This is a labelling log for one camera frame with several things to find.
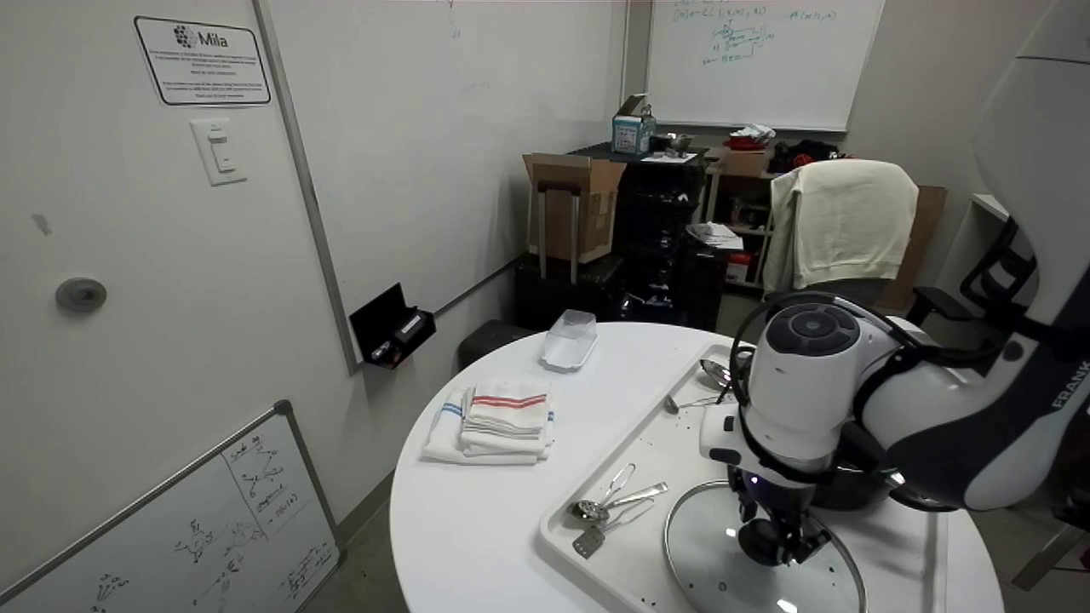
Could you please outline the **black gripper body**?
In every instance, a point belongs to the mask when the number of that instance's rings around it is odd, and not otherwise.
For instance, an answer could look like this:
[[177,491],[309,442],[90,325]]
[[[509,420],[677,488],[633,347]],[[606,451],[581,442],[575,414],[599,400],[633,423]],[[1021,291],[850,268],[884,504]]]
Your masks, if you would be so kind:
[[728,491],[740,499],[740,548],[757,565],[801,565],[832,542],[832,528],[812,510],[824,476],[778,484],[740,460],[728,460],[726,474]]

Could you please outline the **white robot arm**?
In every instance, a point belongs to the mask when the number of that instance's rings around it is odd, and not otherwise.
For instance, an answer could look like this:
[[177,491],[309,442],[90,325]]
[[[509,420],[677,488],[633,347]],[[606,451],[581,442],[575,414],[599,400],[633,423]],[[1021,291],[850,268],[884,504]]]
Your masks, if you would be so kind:
[[740,548],[804,562],[832,532],[823,493],[859,468],[912,508],[1009,508],[1054,474],[1087,420],[1087,276],[1012,318],[989,372],[969,352],[829,293],[791,293],[726,357],[732,414],[712,458],[740,499]]

